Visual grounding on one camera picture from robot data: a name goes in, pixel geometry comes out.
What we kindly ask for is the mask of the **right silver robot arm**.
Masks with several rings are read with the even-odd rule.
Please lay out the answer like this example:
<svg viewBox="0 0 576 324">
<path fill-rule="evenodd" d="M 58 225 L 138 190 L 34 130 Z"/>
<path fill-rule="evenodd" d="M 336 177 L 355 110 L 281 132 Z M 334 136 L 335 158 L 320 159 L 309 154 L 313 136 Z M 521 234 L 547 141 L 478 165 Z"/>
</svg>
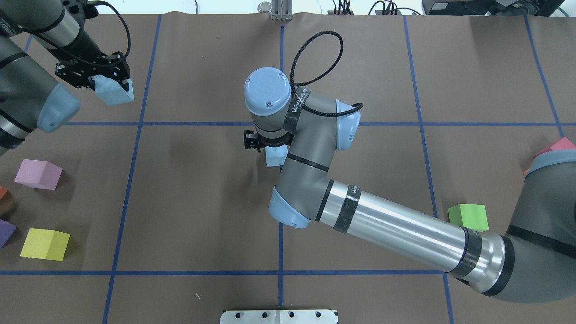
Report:
<svg viewBox="0 0 576 324">
<path fill-rule="evenodd" d="M 575 150 L 533 160 L 506 234 L 479 233 L 329 179 L 337 150 L 356 135 L 359 105 L 292 88 L 274 67 L 258 68 L 243 85 L 256 127 L 245 147 L 289 145 L 270 215 L 305 228 L 331 226 L 426 263 L 486 297 L 547 303 L 575 295 Z"/>
</svg>

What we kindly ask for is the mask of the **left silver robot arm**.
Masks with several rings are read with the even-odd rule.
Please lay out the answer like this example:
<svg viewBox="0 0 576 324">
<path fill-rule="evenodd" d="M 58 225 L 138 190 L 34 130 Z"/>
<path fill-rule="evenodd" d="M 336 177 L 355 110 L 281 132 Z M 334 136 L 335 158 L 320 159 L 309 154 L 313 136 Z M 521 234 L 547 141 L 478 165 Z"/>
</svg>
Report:
<svg viewBox="0 0 576 324">
<path fill-rule="evenodd" d="M 16 149 L 27 135 L 56 131 L 80 109 L 66 88 L 88 88 L 107 105 L 134 100 L 125 53 L 105 54 L 85 31 L 85 21 L 98 16 L 102 0 L 3 0 L 0 4 L 0 145 Z M 58 63 L 51 76 L 12 37 L 29 33 Z"/>
</svg>

